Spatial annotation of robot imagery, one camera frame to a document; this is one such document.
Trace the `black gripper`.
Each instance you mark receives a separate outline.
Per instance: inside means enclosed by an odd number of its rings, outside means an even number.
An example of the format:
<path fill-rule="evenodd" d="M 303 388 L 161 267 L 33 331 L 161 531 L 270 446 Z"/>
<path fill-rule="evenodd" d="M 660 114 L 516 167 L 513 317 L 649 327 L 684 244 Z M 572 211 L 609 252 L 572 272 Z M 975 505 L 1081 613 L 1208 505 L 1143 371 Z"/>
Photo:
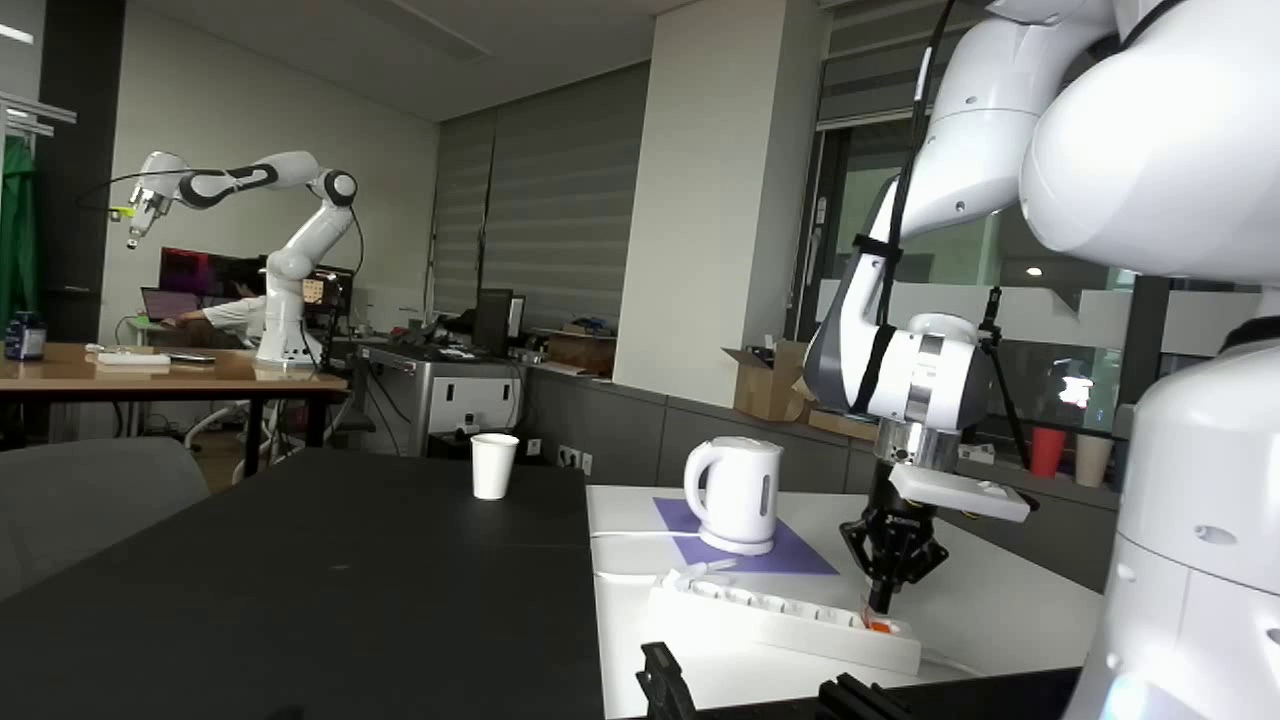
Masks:
<path fill-rule="evenodd" d="M 866 613 L 889 616 L 892 596 L 904 584 L 923 581 L 946 561 L 946 547 L 936 539 L 931 518 L 936 507 L 904 498 L 889 479 L 889 463 L 879 463 L 865 512 L 839 522 L 839 539 L 872 581 Z"/>

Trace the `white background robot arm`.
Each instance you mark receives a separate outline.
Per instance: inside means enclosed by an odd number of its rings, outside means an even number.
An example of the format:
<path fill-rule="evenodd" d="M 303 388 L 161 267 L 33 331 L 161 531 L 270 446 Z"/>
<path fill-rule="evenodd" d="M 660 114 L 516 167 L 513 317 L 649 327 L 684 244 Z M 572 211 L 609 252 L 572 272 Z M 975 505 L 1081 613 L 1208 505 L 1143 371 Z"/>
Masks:
<path fill-rule="evenodd" d="M 220 301 L 199 313 L 212 327 L 251 331 L 251 361 L 259 367 L 317 367 L 321 340 L 303 324 L 303 280 L 332 252 L 356 221 L 356 176 L 325 167 L 312 153 L 270 153 L 241 164 L 193 164 L 170 153 L 147 153 L 127 170 L 127 201 L 113 208 L 127 239 L 142 239 L 170 208 L 212 211 L 220 204 L 246 204 L 233 221 L 236 248 L 259 260 L 259 288 L 245 301 Z M 303 190 L 306 211 L 295 228 L 259 211 L 262 196 Z"/>

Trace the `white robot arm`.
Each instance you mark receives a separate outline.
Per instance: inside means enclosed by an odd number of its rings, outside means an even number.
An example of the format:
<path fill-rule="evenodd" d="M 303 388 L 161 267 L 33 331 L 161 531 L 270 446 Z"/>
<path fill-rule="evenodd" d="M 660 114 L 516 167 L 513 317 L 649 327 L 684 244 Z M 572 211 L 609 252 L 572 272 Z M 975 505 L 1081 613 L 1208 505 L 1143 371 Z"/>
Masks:
<path fill-rule="evenodd" d="M 989 0 L 803 356 L 832 410 L 960 430 L 975 327 L 882 313 L 901 244 L 1010 204 L 1063 256 L 1280 285 L 1280 0 Z M 1280 720 L 1280 334 L 1259 305 L 1133 406 L 1067 720 Z"/>

